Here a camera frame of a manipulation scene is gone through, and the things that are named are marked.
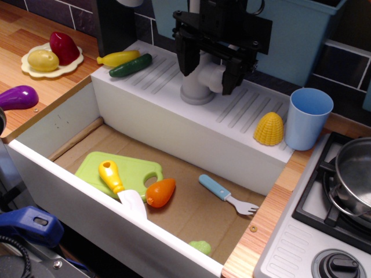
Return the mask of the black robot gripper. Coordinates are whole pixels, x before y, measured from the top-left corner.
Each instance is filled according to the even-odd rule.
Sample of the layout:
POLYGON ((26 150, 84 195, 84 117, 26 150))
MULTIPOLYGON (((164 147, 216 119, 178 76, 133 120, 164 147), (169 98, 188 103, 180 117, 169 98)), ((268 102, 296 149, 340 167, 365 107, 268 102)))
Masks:
POLYGON ((180 71, 189 76, 199 65, 200 50, 223 60, 222 95, 240 86, 246 73, 257 66, 257 54, 268 54, 272 21, 254 13, 247 1, 200 1, 199 12, 173 12, 173 37, 180 71))

